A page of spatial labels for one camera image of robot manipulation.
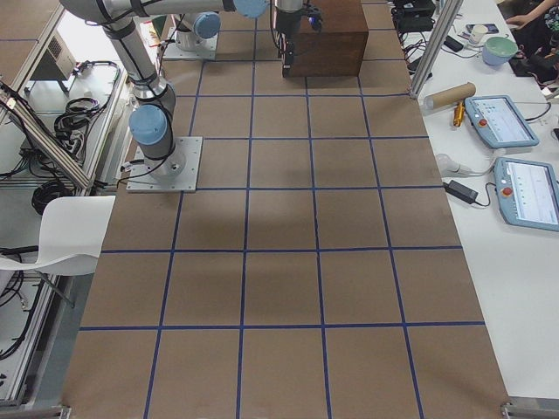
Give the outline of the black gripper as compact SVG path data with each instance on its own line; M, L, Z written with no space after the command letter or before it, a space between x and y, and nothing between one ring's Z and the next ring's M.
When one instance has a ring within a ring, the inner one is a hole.
M295 58L295 44L293 38L300 29L302 9L283 10L275 8L274 30L281 35L282 77L289 76Z

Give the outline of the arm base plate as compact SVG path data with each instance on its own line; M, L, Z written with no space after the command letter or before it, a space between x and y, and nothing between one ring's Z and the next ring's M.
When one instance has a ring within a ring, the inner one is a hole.
M218 34L212 38L200 38L194 32L173 32L169 30L170 41L163 53L164 60L214 60L217 51Z
M142 164L131 168L126 190L130 193L189 192L197 189L199 164L202 154L201 136L175 137L175 151L162 166L158 162L145 159L139 146L135 159Z

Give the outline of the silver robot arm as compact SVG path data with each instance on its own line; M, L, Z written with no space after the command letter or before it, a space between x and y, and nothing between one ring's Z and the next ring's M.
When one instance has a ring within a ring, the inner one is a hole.
M175 14L176 44L182 51L193 52L208 39L215 37L221 27L220 16L214 11Z
M172 130L176 94L152 63L141 44L135 17L156 15L205 15L218 17L220 11L236 12L247 18L260 17L266 10L279 22L272 27L284 38L276 48L293 56L293 36L300 28L301 18L311 10L304 1L63 1L62 6L87 24L103 28L133 83L133 95L140 107L129 119L135 141L143 152L143 173L131 175L127 182L148 175L174 178L178 175L179 152Z

